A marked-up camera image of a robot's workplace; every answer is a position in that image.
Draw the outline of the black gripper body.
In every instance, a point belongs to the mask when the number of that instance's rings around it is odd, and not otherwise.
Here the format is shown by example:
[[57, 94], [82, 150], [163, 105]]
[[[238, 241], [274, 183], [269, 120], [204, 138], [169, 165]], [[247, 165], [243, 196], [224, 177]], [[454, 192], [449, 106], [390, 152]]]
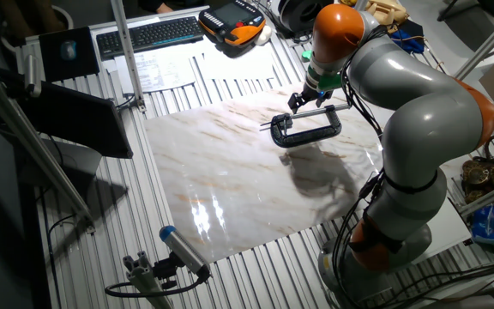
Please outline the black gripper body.
[[333, 90], [320, 91], [313, 88], [308, 82], [306, 82], [303, 86], [303, 90], [300, 95], [303, 101], [313, 101], [313, 100], [325, 101], [330, 99], [332, 94], [333, 94]]

